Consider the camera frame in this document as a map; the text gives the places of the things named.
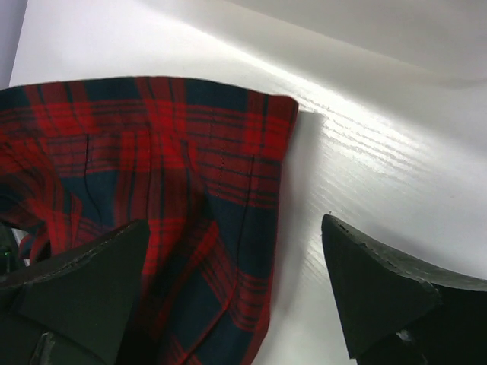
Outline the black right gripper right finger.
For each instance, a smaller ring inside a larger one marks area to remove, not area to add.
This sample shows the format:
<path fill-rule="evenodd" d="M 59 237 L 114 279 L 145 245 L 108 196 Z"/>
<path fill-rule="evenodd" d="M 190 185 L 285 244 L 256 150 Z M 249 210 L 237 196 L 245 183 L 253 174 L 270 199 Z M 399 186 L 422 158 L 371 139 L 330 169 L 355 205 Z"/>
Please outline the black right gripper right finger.
<path fill-rule="evenodd" d="M 417 259 L 330 214 L 326 267 L 359 364 L 484 364 L 486 282 Z"/>

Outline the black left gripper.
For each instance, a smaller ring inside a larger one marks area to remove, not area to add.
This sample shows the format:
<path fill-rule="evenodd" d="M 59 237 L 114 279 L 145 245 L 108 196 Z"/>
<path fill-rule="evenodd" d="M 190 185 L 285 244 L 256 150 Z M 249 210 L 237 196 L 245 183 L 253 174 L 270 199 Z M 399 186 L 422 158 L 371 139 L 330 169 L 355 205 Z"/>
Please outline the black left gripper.
<path fill-rule="evenodd" d="M 19 269 L 18 243 L 11 228 L 1 224 L 1 278 Z"/>

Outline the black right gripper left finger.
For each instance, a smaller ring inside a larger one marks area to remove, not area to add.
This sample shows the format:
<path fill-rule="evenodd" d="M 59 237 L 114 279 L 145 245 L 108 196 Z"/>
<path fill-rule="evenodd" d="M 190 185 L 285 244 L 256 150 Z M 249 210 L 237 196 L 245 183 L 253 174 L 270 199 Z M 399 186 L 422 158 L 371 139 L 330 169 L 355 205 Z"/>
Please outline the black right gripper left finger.
<path fill-rule="evenodd" d="M 3 364 L 114 364 L 150 230 L 136 220 L 1 275 Z"/>

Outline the red black plaid skirt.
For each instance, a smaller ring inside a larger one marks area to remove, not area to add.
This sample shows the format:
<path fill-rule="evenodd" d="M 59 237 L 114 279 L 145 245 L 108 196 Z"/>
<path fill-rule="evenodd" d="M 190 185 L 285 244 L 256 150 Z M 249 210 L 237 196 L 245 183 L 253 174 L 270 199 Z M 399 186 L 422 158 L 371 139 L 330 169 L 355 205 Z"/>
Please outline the red black plaid skirt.
<path fill-rule="evenodd" d="M 1 219 L 37 263 L 130 221 L 151 234 L 128 364 L 250 364 L 269 328 L 286 96 L 189 78 L 1 92 Z"/>

